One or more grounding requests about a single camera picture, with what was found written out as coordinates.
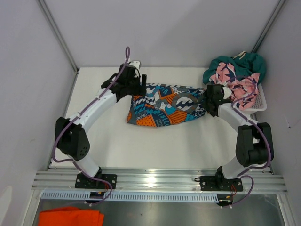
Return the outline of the patterned orange blue shorts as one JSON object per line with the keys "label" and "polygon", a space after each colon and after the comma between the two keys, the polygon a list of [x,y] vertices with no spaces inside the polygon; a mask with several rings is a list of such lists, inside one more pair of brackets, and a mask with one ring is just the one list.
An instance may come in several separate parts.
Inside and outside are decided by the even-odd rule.
{"label": "patterned orange blue shorts", "polygon": [[202,87],[147,83],[144,96],[132,96],[127,123],[145,127],[177,125],[206,114]]}

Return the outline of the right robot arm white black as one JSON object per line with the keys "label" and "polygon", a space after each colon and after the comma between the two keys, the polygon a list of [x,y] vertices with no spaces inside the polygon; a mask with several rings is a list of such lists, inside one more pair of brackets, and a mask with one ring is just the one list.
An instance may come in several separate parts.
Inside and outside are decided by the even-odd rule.
{"label": "right robot arm white black", "polygon": [[220,117],[236,132],[235,157],[220,166],[214,176],[201,176],[203,191],[225,191],[238,186],[242,191],[241,178],[250,170],[265,169],[274,158],[271,127],[268,123],[252,120],[231,102],[230,89],[221,84],[208,85],[201,101],[204,109],[213,117]]}

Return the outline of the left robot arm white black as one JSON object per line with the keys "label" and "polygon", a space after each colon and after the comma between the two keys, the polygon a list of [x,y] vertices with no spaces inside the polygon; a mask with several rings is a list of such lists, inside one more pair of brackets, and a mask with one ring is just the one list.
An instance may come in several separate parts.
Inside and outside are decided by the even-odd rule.
{"label": "left robot arm white black", "polygon": [[122,64],[101,86],[96,96],[78,113],[69,118],[60,117],[55,124],[55,148],[68,156],[91,188],[102,183],[101,168],[89,154],[87,132],[100,116],[125,96],[146,94],[145,74],[140,73],[141,62]]}

